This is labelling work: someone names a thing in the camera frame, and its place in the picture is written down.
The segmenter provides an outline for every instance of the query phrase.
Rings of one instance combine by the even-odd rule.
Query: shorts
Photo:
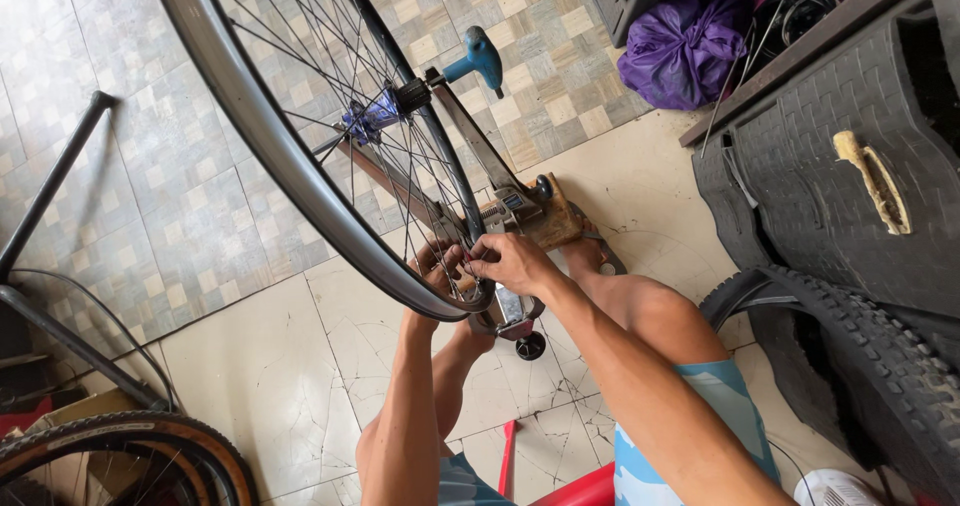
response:
[[[720,414],[760,468],[779,482],[763,420],[733,361],[674,368]],[[615,429],[613,487],[618,506],[683,506],[619,424]],[[439,506],[515,506],[481,480],[466,459],[460,453],[439,460]]]

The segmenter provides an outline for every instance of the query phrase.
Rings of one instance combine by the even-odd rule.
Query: plastic bag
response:
[[[745,0],[665,0],[630,25],[620,80],[654,108],[694,110],[720,97],[727,73],[744,55],[736,27]]]

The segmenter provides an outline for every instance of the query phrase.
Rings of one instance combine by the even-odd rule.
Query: metal rod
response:
[[[10,277],[10,270],[13,268],[17,258],[20,257],[20,253],[23,252],[23,248],[26,246],[27,240],[29,240],[30,236],[34,233],[34,229],[37,228],[37,224],[41,222],[43,214],[47,211],[47,207],[50,206],[54,195],[57,194],[56,192],[60,189],[59,186],[64,182],[63,180],[66,178],[67,173],[70,172],[70,168],[73,167],[77,156],[80,155],[80,150],[84,149],[84,146],[87,144],[87,139],[89,139],[90,134],[93,133],[93,129],[97,126],[97,122],[100,121],[103,112],[107,108],[115,106],[116,103],[117,99],[110,95],[100,91],[93,93],[93,96],[90,98],[90,106],[87,107],[86,112],[83,113],[83,117],[79,120],[73,136],[67,141],[63,152],[61,152],[60,156],[56,159],[54,168],[47,174],[47,179],[43,181],[43,185],[41,185],[39,192],[36,194],[37,196],[33,199],[34,202],[27,208],[27,214],[23,216],[20,225],[13,232],[13,235],[10,236],[9,241],[6,242],[3,253],[0,253],[0,283],[6,283]]]
[[[37,327],[47,332],[50,337],[69,348],[74,354],[83,358],[95,370],[100,371],[103,376],[113,381],[117,387],[123,389],[129,396],[136,399],[138,403],[151,410],[167,410],[167,401],[165,399],[127,374],[109,358],[101,354],[96,348],[90,346],[90,344],[80,336],[67,329],[66,326],[57,321],[53,316],[50,316],[46,311],[30,303],[27,296],[11,286],[2,285],[0,286],[0,301],[9,305],[24,318],[30,320],[30,322],[36,324]]]

